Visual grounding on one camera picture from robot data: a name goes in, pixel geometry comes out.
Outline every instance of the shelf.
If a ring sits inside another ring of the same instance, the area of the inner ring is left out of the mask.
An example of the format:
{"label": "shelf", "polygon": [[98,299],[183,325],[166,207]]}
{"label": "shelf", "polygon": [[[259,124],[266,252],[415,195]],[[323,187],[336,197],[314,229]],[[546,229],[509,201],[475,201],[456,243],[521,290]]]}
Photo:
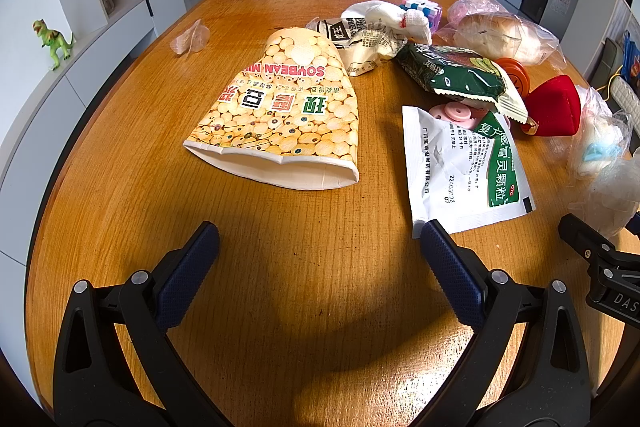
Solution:
{"label": "shelf", "polygon": [[116,3],[115,9],[108,15],[109,26],[143,1],[144,0],[119,0],[119,2]]}

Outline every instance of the toy dinosaur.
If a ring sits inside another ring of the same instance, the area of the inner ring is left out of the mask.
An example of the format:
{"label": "toy dinosaur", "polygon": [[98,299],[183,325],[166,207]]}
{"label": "toy dinosaur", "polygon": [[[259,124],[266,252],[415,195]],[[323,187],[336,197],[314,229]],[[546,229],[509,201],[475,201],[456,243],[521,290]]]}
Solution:
{"label": "toy dinosaur", "polygon": [[47,25],[44,23],[43,19],[34,22],[33,29],[36,32],[36,35],[42,39],[41,48],[43,48],[44,46],[49,46],[51,48],[49,54],[51,55],[51,58],[53,58],[53,69],[57,70],[57,68],[60,66],[60,59],[58,58],[58,48],[62,48],[64,58],[65,60],[67,60],[71,56],[71,48],[74,47],[74,35],[71,34],[69,44],[67,44],[65,38],[62,36],[62,33],[47,28]]}

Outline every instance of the cable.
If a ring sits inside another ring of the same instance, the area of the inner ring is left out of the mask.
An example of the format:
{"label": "cable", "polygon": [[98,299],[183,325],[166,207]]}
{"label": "cable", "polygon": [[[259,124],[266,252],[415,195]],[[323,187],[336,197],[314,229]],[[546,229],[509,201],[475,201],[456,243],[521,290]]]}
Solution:
{"label": "cable", "polygon": [[620,75],[620,71],[622,71],[622,66],[620,66],[618,68],[618,70],[614,74],[611,75],[611,78],[609,79],[609,84],[607,84],[606,86],[602,86],[602,87],[599,87],[598,89],[596,89],[596,91],[600,91],[600,90],[603,90],[605,87],[607,88],[607,98],[604,99],[605,102],[608,102],[609,99],[611,98],[611,83],[612,83],[614,78],[616,78],[617,76]]}

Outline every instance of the soybean milk powder bag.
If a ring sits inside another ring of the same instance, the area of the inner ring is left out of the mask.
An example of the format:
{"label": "soybean milk powder bag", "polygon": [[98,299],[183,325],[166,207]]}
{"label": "soybean milk powder bag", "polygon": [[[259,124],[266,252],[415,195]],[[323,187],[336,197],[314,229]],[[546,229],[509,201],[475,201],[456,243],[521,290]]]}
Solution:
{"label": "soybean milk powder bag", "polygon": [[321,34],[272,34],[184,146],[244,178],[299,190],[358,182],[358,102],[336,47]]}
{"label": "soybean milk powder bag", "polygon": [[503,115],[489,112],[471,131],[403,106],[402,126],[414,239],[431,219],[455,233],[535,209]]}

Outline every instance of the blue rubber pad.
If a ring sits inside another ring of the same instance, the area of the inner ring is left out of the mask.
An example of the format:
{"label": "blue rubber pad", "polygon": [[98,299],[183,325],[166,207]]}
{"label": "blue rubber pad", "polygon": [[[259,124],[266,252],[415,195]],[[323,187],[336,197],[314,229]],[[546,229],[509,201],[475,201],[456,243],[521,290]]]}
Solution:
{"label": "blue rubber pad", "polygon": [[190,241],[186,252],[180,250],[182,258],[156,298],[156,325],[160,331],[180,324],[218,257],[218,245],[218,229],[209,223],[194,241]]}
{"label": "blue rubber pad", "polygon": [[474,330],[481,328],[484,324],[482,290],[460,259],[456,244],[439,224],[434,225],[434,220],[422,227],[420,250],[458,320]]}

